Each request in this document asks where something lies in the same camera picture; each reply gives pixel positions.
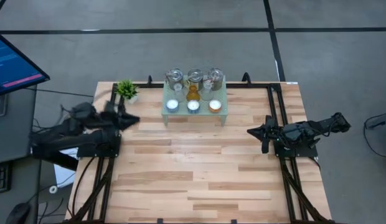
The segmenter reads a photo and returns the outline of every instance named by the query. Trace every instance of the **small potted plant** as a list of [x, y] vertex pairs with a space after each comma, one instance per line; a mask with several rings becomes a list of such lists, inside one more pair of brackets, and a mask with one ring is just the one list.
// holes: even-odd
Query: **small potted plant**
[[117, 93], [128, 100], [129, 104], [133, 104], [138, 99], [136, 88], [131, 80], [123, 80], [118, 83]]

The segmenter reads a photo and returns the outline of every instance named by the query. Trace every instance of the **keyboard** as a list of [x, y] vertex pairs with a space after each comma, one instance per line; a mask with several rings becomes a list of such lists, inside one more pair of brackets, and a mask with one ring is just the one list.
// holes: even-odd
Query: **keyboard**
[[0, 164], [0, 193], [11, 189], [11, 167], [10, 162]]

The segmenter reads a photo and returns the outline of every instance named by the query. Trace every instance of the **table leg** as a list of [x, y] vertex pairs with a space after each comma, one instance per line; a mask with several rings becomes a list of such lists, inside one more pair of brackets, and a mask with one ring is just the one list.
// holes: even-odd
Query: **table leg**
[[222, 127], [225, 125], [226, 117], [227, 117], [227, 115], [220, 117], [220, 124], [221, 124]]
[[163, 115], [162, 120], [164, 121], [165, 126], [168, 125], [168, 115]]

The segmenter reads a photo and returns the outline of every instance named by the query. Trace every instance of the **computer monitor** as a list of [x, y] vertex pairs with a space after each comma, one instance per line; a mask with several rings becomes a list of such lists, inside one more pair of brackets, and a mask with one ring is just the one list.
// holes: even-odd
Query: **computer monitor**
[[6, 114], [6, 93], [47, 80], [48, 74], [0, 34], [0, 116]]

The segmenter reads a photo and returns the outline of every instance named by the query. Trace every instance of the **desk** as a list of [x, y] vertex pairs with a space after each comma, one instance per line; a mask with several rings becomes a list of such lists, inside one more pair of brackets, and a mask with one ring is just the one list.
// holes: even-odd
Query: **desk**
[[[100, 82], [95, 96], [113, 83]], [[298, 85], [281, 83], [289, 123], [306, 120]], [[221, 127], [218, 117], [170, 117], [162, 123], [162, 89], [139, 89], [138, 101], [127, 112], [141, 122], [123, 132], [115, 159], [106, 214], [107, 223], [286, 223], [289, 222], [280, 163], [273, 146], [261, 153], [261, 143], [246, 130], [260, 126], [271, 114], [265, 89], [228, 88], [228, 112]], [[280, 110], [275, 99], [278, 120]], [[102, 110], [110, 93], [95, 102]], [[80, 178], [89, 158], [78, 164]], [[331, 218], [317, 165], [297, 158], [303, 190], [326, 218]], [[92, 191], [97, 159], [78, 190], [76, 207]], [[293, 194], [297, 218], [298, 201]], [[98, 218], [101, 195], [96, 203]]]
[[[12, 162], [12, 185], [0, 193], [0, 223], [5, 223], [15, 205], [26, 202], [39, 189], [40, 160], [26, 157], [30, 150], [29, 133], [34, 118], [36, 92], [17, 90], [9, 94], [7, 113], [0, 117], [1, 161]], [[31, 211], [26, 224], [37, 223], [37, 197], [30, 201]]]

